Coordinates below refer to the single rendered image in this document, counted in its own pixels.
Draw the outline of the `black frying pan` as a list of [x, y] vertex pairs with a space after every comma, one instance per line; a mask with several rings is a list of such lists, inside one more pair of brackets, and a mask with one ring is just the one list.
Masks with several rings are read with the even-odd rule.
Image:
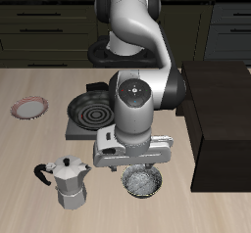
[[68, 117], [78, 127], [97, 131], [114, 123], [109, 103], [109, 86], [105, 82], [88, 83], [86, 92], [68, 105]]

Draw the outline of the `silver moka pot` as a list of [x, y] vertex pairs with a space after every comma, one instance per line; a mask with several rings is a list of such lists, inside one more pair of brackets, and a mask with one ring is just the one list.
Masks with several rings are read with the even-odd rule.
[[54, 163], [41, 163], [33, 172], [47, 186], [50, 186], [51, 182], [46, 179], [43, 171], [53, 174], [57, 183], [59, 204], [65, 210], [77, 210], [86, 201], [83, 178], [90, 170], [91, 167], [80, 158], [68, 155], [56, 159]]

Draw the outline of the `white plate with pink rim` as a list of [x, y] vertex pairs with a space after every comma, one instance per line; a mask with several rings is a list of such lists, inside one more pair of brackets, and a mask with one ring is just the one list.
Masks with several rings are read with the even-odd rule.
[[46, 99], [39, 96], [29, 96], [17, 101], [10, 110], [13, 117], [20, 120], [36, 119], [44, 115], [49, 108]]

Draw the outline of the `dark wooden cabinet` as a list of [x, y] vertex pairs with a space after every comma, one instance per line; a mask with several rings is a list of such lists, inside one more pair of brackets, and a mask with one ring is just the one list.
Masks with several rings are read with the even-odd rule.
[[251, 73], [237, 61], [185, 61], [185, 118], [193, 192], [251, 192]]

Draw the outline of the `grey speckled bowl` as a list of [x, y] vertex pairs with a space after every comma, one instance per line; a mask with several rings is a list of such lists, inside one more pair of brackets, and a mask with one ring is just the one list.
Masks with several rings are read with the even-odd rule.
[[161, 188], [163, 177], [158, 168], [147, 168], [144, 164], [128, 166], [121, 177], [124, 188], [135, 198], [147, 199]]

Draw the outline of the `dark grey stove plate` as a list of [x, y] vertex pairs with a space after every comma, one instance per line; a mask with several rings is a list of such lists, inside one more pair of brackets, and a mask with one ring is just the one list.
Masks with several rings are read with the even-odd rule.
[[111, 118], [87, 119], [84, 124], [76, 124], [69, 119], [65, 137], [67, 140], [95, 140], [98, 129], [112, 124]]

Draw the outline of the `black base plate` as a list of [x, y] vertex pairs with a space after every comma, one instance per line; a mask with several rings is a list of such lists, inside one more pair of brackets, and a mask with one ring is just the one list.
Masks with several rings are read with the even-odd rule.
[[109, 41], [110, 37], [108, 35], [101, 35], [98, 37], [98, 40], [88, 48], [88, 60], [95, 68], [143, 69], [157, 67], [156, 58], [148, 49], [142, 49], [140, 52], [131, 56], [116, 55], [107, 49]]

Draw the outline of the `dark kitchen cupboards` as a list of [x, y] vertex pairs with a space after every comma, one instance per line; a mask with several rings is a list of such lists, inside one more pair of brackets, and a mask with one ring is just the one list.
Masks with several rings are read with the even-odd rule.
[[[112, 27], [95, 0], [0, 0], [0, 68], [92, 68], [88, 48]], [[105, 8], [111, 0], [101, 0]], [[213, 1], [162, 0], [158, 23], [176, 62], [201, 61]]]

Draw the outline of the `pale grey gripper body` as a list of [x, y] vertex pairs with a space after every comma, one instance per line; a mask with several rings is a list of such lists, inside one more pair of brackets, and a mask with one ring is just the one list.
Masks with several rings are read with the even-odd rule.
[[118, 166], [143, 163], [166, 163], [171, 159], [171, 146], [174, 139], [170, 136], [152, 136], [149, 149], [140, 156], [126, 155], [126, 148], [112, 140], [112, 146], [99, 149], [97, 142], [93, 146], [93, 164], [96, 167]]

